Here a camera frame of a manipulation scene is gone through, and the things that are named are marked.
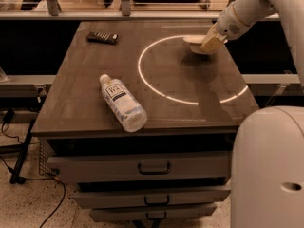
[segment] drawer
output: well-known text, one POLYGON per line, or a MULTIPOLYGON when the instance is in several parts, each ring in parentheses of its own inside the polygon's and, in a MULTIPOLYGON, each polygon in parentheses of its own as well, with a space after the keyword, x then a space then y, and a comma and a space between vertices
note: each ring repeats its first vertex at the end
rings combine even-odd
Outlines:
POLYGON ((78 192, 73 198, 83 209, 154 207, 224 201, 230 190, 230 186, 208 186, 121 192, 78 192))
POLYGON ((93 209, 89 214, 95 222, 144 219, 190 219, 211 216, 216 208, 217 206, 214 203, 206 203, 146 208, 93 209))
POLYGON ((47 165, 58 170, 64 183, 228 178, 229 151, 50 157, 47 165))

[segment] drawer handle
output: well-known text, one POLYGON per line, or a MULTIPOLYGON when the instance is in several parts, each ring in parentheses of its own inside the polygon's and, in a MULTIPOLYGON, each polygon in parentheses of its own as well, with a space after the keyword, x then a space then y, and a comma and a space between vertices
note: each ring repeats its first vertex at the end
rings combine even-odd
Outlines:
POLYGON ((167 205, 170 202, 170 197, 167 195, 167 201, 165 202, 148 202, 147 197, 144 197, 144 203, 147 206, 159 206, 159 205, 167 205))
POLYGON ((142 171, 142 165, 138 164, 137 166, 139 173, 142 175, 165 175, 171 171, 170 163, 167 164, 167 169, 165 171, 142 171))
POLYGON ((167 218, 167 212, 164 212, 164 213, 163 213, 163 217, 160 217, 160 218, 151 218, 151 217, 149 217, 149 213, 146 213, 145 216, 146 216, 146 219, 149 219, 149 220, 166 219, 166 218, 167 218))

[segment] speckled floor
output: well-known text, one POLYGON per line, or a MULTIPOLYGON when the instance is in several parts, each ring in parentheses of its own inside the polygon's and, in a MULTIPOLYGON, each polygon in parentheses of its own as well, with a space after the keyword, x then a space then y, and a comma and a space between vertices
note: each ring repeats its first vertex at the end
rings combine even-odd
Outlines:
MULTIPOLYGON (((19 136, 22 142, 28 127, 27 123, 12 123, 6 133, 11 136, 19 136)), ((66 195, 60 207, 46 221, 60 203, 64 194, 64 186, 55 180, 31 180, 46 178, 39 173, 40 144, 38 139, 32 138, 31 142, 35 144, 29 147, 20 174, 20 176, 27 178, 24 184, 10 184, 11 173, 0 160, 0 228, 135 228, 132 221, 95 223, 88 214, 89 210, 80 209, 71 198, 75 190, 70 185, 66 185, 66 195)), ((8 138, 0 133, 0 147, 17 143, 17 139, 8 138)), ((14 167, 17 154, 5 154, 2 157, 8 166, 14 167)), ((229 228, 230 197, 224 202, 217 203, 217 206, 217 210, 210 217, 165 219, 161 221, 160 228, 229 228)), ((142 224, 145 227, 151 227, 152 222, 143 220, 142 224)))

